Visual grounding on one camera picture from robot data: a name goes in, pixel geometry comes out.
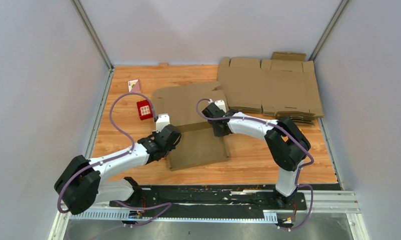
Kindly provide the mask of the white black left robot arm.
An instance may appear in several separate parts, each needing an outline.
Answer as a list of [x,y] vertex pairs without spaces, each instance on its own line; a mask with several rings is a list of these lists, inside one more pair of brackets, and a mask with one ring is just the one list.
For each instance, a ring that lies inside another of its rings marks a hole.
[[128,169],[161,160],[176,148],[181,136],[176,126],[168,124],[161,131],[154,131],[132,146],[109,155],[90,159],[75,156],[54,184],[58,211],[78,215],[93,204],[115,200],[137,206],[142,193],[134,180],[109,179]]

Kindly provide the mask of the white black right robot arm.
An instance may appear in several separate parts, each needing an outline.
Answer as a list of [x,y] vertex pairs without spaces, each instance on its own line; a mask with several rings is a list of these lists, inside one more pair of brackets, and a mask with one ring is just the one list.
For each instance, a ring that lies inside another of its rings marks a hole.
[[281,209],[293,204],[300,169],[312,164],[314,159],[309,153],[310,142],[291,118],[269,120],[233,109],[225,112],[217,102],[210,102],[197,113],[212,125],[216,137],[241,134],[265,141],[279,167],[274,202]]

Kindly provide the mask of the brown cardboard box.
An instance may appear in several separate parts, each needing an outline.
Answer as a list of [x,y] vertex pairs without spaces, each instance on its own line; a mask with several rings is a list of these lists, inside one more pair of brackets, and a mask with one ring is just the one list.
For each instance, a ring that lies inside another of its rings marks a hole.
[[157,114],[168,114],[170,123],[181,131],[181,139],[168,156],[171,171],[226,162],[228,148],[216,137],[212,125],[197,113],[208,100],[226,100],[218,81],[185,84],[156,89],[151,96]]

